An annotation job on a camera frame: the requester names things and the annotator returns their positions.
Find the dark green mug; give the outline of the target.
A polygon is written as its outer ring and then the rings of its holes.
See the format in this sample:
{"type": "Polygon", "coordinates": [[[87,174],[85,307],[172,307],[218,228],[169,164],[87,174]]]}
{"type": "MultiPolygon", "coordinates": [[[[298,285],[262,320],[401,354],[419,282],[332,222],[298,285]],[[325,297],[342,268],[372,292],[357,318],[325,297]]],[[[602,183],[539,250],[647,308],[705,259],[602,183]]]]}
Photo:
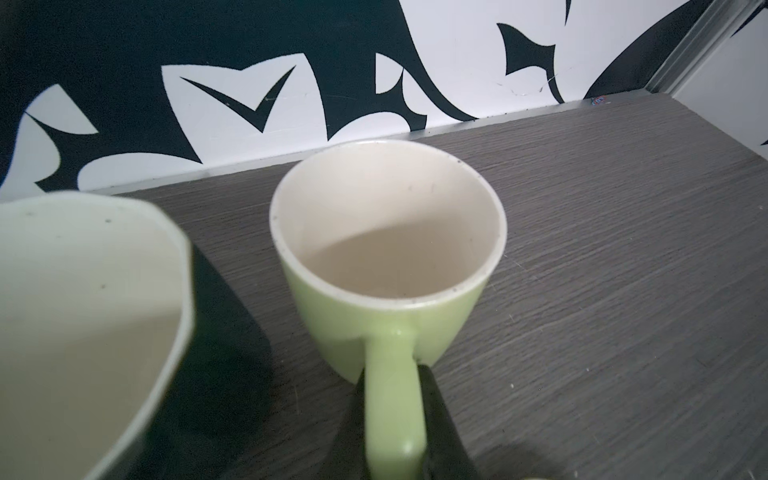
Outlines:
{"type": "Polygon", "coordinates": [[[270,343],[156,205],[1,207],[1,475],[214,479],[260,436],[270,343]]]}

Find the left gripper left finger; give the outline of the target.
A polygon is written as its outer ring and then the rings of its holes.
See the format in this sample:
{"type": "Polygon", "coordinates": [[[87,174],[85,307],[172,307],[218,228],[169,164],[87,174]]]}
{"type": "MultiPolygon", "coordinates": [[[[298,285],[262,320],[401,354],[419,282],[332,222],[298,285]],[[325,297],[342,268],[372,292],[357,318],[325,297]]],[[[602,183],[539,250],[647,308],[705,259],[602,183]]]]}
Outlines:
{"type": "Polygon", "coordinates": [[[365,451],[365,371],[357,381],[342,423],[317,472],[318,479],[368,478],[365,451]]]}

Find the light green mug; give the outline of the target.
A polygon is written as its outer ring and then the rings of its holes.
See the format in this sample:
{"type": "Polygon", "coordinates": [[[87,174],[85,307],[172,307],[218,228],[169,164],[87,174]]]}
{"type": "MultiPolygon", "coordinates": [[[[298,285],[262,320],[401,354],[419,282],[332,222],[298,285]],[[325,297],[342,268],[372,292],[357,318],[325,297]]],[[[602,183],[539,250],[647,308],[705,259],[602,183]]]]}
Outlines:
{"type": "Polygon", "coordinates": [[[427,449],[417,370],[468,320],[504,253],[507,219],[483,176],[402,140],[330,147],[278,184],[269,225],[321,357],[364,388],[376,479],[413,479],[427,449]]]}

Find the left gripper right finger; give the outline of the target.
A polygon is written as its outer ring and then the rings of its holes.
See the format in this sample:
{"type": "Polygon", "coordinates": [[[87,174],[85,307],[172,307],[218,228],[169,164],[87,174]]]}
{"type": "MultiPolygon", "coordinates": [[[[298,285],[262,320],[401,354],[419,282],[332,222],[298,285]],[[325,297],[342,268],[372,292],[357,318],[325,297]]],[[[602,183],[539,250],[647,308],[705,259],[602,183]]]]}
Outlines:
{"type": "Polygon", "coordinates": [[[426,365],[418,366],[423,400],[427,446],[420,479],[479,479],[444,402],[437,381],[426,365]]]}

